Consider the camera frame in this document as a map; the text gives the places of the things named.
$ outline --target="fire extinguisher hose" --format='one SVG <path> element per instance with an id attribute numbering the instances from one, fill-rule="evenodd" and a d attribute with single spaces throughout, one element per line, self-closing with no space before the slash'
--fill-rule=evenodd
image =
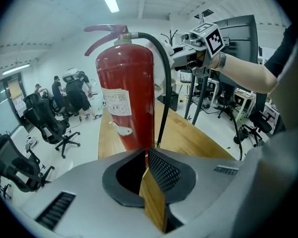
<path id="1" fill-rule="evenodd" d="M 164 67 L 164 73 L 165 73 L 165 102 L 164 102 L 164 109 L 163 109 L 163 115 L 162 115 L 162 121 L 161 121 L 161 126 L 160 126 L 160 132 L 159 132 L 159 137 L 157 141 L 157 146 L 160 147 L 161 139 L 162 139 L 162 134 L 165 126 L 165 122 L 167 120 L 168 116 L 168 111 L 171 103 L 171 95 L 172 95 L 172 88 L 171 88 L 171 68 L 170 68 L 170 63 L 168 56 L 162 46 L 162 44 L 152 35 L 146 34 L 146 33 L 138 33 L 138 38 L 139 39 L 147 39 L 152 44 L 155 45 L 157 48 Z"/>

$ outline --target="red fire extinguisher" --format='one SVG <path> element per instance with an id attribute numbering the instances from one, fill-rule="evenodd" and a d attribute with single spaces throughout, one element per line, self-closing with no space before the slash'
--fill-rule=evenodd
<path id="1" fill-rule="evenodd" d="M 85 32 L 110 31 L 85 53 L 89 56 L 100 45 L 117 39 L 96 59 L 96 70 L 112 123 L 126 150 L 154 147 L 153 54 L 132 39 L 145 38 L 158 49 L 166 73 L 166 101 L 157 145 L 160 145 L 171 100 L 171 71 L 161 43 L 146 33 L 130 33 L 126 25 L 96 25 Z"/>

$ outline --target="ceiling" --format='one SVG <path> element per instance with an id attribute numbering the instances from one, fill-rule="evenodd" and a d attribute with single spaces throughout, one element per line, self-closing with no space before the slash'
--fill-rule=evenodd
<path id="1" fill-rule="evenodd" d="M 171 13 L 190 19 L 206 9 L 207 21 L 254 14 L 261 31 L 283 32 L 290 22 L 274 0 L 116 0 L 110 13 L 104 0 L 15 0 L 0 22 L 0 75 L 32 62 L 55 43 L 93 24 L 110 19 L 169 19 Z"/>

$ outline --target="fire extinguisher label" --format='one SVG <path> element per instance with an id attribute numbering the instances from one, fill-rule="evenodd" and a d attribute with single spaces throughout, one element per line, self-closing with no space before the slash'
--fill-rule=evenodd
<path id="1" fill-rule="evenodd" d="M 122 89 L 102 88 L 109 113 L 115 116 L 131 116 L 129 92 Z"/>

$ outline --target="wristwatch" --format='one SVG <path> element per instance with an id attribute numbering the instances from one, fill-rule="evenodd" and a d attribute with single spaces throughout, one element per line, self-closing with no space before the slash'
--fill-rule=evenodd
<path id="1" fill-rule="evenodd" d="M 220 58 L 219 58 L 219 64 L 216 68 L 213 68 L 212 70 L 216 71 L 222 71 L 226 62 L 226 54 L 223 52 L 220 52 Z"/>

